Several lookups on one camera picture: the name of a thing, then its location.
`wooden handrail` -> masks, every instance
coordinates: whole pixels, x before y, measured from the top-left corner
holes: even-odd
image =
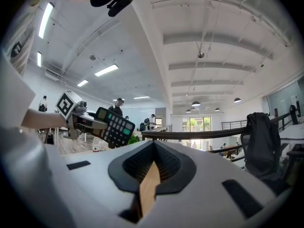
[[[282,119],[291,115],[291,112],[288,112],[282,116],[271,119],[271,123],[277,123]],[[152,139],[175,139],[175,140],[188,140],[188,139],[215,139],[223,138],[233,135],[238,135],[242,133],[248,133],[250,128],[241,127],[220,131],[207,131],[207,132],[159,132],[159,131],[142,131],[142,140],[145,138]]]

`window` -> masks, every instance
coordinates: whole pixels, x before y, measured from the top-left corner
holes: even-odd
[[[161,118],[155,118],[155,128],[162,127],[162,119]]]
[[[183,132],[211,131],[211,117],[190,117],[182,119]],[[211,145],[211,139],[182,140],[184,146],[207,151]]]

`desk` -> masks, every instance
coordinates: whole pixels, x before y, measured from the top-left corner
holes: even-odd
[[[304,143],[304,124],[291,125],[284,131],[280,132],[281,144],[289,145],[283,150],[282,157],[287,156],[287,152],[291,151],[295,144]]]
[[[280,133],[281,139],[304,140],[304,124],[291,125]]]

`calculator keypad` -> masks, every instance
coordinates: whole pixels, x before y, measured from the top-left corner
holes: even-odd
[[[104,120],[108,123],[108,127],[100,136],[115,146],[126,145],[132,134],[133,125],[113,113],[108,113]]]

